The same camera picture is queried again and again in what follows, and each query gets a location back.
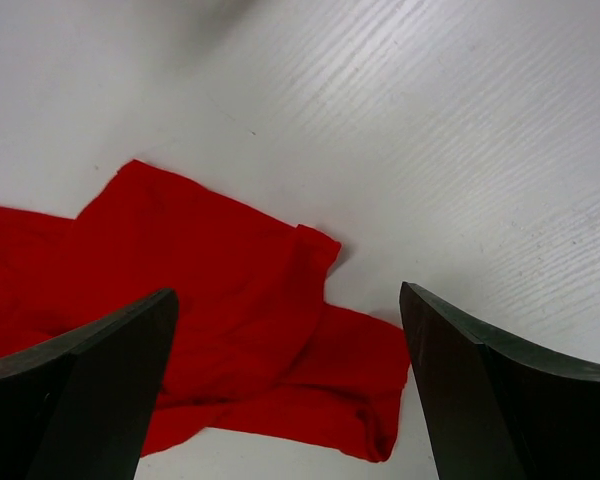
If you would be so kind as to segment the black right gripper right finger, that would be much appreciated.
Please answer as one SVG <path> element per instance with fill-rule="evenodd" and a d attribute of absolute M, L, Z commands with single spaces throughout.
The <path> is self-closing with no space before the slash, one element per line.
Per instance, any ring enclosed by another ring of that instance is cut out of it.
<path fill-rule="evenodd" d="M 600 479 L 600 364 L 414 283 L 400 312 L 439 478 Z"/>

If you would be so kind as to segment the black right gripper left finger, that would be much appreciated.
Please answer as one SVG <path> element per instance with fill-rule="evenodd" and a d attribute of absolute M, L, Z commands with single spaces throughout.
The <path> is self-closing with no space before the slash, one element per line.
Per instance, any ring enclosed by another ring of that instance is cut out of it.
<path fill-rule="evenodd" d="M 131 479 L 168 363 L 162 289 L 0 358 L 0 479 Z"/>

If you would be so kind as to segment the red t-shirt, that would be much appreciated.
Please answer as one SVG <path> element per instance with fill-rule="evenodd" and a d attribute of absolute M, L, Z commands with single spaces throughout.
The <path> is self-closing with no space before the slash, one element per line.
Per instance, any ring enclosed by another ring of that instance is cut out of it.
<path fill-rule="evenodd" d="M 0 357 L 172 288 L 179 319 L 145 454 L 213 427 L 383 462 L 409 356 L 400 328 L 325 301 L 339 251 L 133 160 L 74 219 L 0 207 Z"/>

